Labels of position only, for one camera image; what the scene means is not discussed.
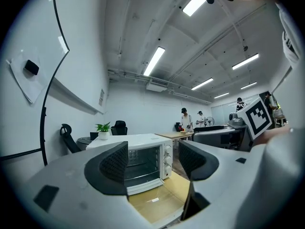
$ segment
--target wooden tabletop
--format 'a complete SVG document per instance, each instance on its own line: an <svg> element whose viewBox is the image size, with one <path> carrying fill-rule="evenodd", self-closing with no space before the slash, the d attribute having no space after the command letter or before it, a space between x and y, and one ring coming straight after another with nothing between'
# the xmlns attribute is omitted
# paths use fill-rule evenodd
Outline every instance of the wooden tabletop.
<svg viewBox="0 0 305 229"><path fill-rule="evenodd" d="M162 186L129 196L129 202L155 228L178 219L189 191L190 181L172 171Z"/></svg>
<svg viewBox="0 0 305 229"><path fill-rule="evenodd" d="M193 132L187 132L186 134L181 134L180 132L155 133L155 134L174 140L174 139L180 139L180 138L191 136L191 135L193 135Z"/></svg>

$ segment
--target paper sheet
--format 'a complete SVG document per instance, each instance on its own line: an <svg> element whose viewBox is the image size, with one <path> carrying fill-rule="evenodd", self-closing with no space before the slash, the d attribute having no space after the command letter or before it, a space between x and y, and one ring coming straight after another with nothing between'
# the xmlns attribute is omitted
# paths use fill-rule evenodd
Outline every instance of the paper sheet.
<svg viewBox="0 0 305 229"><path fill-rule="evenodd" d="M37 75L33 75L24 69L27 60L31 60L39 67ZM12 59L10 67L13 74L21 88L23 94L28 101L32 104L36 101L39 94L47 86L48 81L41 67L39 57L36 53L24 53L22 52L18 57Z"/></svg>

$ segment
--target fluorescent light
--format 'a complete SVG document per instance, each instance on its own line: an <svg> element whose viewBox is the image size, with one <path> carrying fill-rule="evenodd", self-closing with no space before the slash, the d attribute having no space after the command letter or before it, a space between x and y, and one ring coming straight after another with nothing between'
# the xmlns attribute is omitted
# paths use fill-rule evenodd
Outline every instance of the fluorescent light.
<svg viewBox="0 0 305 229"><path fill-rule="evenodd" d="M208 84L209 82L212 82L212 81L213 81L213 78L210 78L209 80L199 84L198 86L193 87L192 90L196 90L197 88L202 87L203 85Z"/></svg>
<svg viewBox="0 0 305 229"><path fill-rule="evenodd" d="M219 98L219 97L222 97L222 96L225 96L225 95L228 95L229 93L226 93L226 94L222 94L222 95L219 95L219 96L217 96L217 97L215 97L215 98Z"/></svg>
<svg viewBox="0 0 305 229"><path fill-rule="evenodd" d="M248 58L248 59L246 59L246 60L244 60L244 61L238 63L237 65L232 66L232 69L233 69L233 70L236 70L237 68L239 68L239 67L245 65L246 63L249 63L249 62L253 61L254 59L257 59L258 57L259 57L259 54L257 53L257 54L255 54L254 56L252 56L252 57L250 57L250 58Z"/></svg>
<svg viewBox="0 0 305 229"><path fill-rule="evenodd" d="M144 75L145 76L149 76L150 73L152 72L153 68L156 66L157 62L159 61L159 59L161 58L161 56L163 55L163 53L165 52L164 48L158 47L157 51L154 53L152 60L149 62Z"/></svg>
<svg viewBox="0 0 305 229"><path fill-rule="evenodd" d="M182 11L188 16L192 16L192 14L195 13L195 11L205 2L206 0L191 0Z"/></svg>
<svg viewBox="0 0 305 229"><path fill-rule="evenodd" d="M254 82L254 83L252 83L252 84L249 84L249 85L247 85L247 86L243 86L241 89L245 89L245 88L247 88L247 87L249 87L249 86L253 86L253 85L255 85L257 82Z"/></svg>

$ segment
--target whiteboard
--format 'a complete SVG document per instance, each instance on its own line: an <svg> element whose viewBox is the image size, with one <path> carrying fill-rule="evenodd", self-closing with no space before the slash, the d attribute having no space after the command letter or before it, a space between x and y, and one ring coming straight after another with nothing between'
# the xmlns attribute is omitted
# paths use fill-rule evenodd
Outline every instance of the whiteboard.
<svg viewBox="0 0 305 229"><path fill-rule="evenodd" d="M34 104L19 88L6 60L23 53L36 53L50 82L65 52L53 0L30 0L8 31L0 50L0 156L40 148L40 119L47 87Z"/></svg>

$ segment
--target black office chair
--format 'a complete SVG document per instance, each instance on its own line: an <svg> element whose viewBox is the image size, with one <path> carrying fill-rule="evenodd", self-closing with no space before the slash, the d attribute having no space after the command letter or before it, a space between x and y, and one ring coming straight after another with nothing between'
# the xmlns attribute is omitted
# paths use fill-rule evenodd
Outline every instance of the black office chair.
<svg viewBox="0 0 305 229"><path fill-rule="evenodd" d="M123 120L117 120L115 125L111 127L112 135L127 135L128 128Z"/></svg>
<svg viewBox="0 0 305 229"><path fill-rule="evenodd" d="M80 152L81 149L76 145L74 142L71 132L72 128L68 124L61 124L61 130L60 130L60 135L62 136L63 141L65 142L66 146L68 149L71 151L71 153L77 153Z"/></svg>

